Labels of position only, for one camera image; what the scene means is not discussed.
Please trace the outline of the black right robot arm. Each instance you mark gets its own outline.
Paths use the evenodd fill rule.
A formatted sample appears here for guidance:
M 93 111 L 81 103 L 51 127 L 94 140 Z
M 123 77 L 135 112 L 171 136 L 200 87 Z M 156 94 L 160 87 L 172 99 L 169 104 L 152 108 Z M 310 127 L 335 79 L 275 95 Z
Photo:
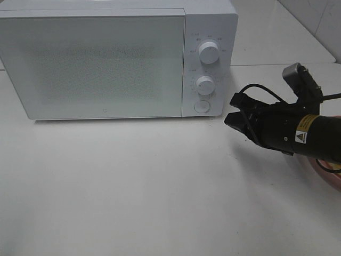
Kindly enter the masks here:
M 340 163 L 340 119 L 319 114 L 324 99 L 267 104 L 235 93 L 230 104 L 239 111 L 224 124 L 262 148 Z

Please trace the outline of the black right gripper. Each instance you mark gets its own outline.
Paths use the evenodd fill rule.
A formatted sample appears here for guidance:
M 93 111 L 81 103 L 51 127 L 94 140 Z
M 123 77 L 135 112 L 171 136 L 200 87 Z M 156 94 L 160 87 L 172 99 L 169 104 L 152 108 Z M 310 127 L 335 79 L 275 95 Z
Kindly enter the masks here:
M 245 93 L 235 93 L 230 106 L 245 110 L 246 119 L 239 112 L 229 113 L 224 124 L 245 135 L 258 146 L 279 151 L 286 155 L 294 153 L 292 142 L 296 114 L 292 111 L 255 111 L 260 102 Z

